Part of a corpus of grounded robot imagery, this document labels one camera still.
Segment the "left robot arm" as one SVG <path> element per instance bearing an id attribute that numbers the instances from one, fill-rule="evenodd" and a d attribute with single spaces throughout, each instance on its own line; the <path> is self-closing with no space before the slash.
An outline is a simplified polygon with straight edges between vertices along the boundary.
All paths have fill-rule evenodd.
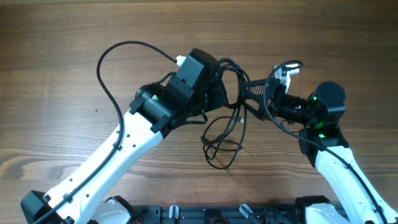
<path id="1" fill-rule="evenodd" d="M 47 192 L 31 191 L 21 202 L 28 223 L 134 223 L 130 205 L 106 199 L 116 182 L 174 129 L 226 104 L 217 74 L 220 63 L 193 49 L 177 58 L 168 83 L 142 86 L 121 124 L 77 170 Z"/>

